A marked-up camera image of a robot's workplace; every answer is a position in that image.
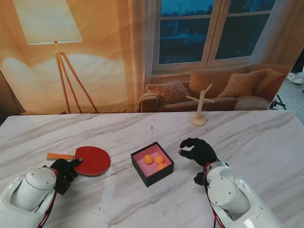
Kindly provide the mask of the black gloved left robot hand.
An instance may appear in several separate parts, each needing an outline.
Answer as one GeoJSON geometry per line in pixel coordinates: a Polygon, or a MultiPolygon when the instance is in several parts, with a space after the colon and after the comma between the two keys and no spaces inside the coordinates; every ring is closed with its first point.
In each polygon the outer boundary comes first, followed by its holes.
{"type": "Polygon", "coordinates": [[[82,163],[83,159],[78,158],[72,161],[65,159],[56,160],[50,167],[56,171],[57,177],[66,183],[71,183],[78,176],[75,167],[82,163]]]}

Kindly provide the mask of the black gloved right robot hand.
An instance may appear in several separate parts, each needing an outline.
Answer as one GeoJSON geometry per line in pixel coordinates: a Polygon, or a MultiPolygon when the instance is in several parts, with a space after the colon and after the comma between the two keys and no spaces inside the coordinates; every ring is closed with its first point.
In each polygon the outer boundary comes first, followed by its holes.
{"type": "Polygon", "coordinates": [[[188,138],[182,141],[179,155],[194,160],[202,167],[219,161],[213,148],[205,140],[199,138],[188,138]]]}

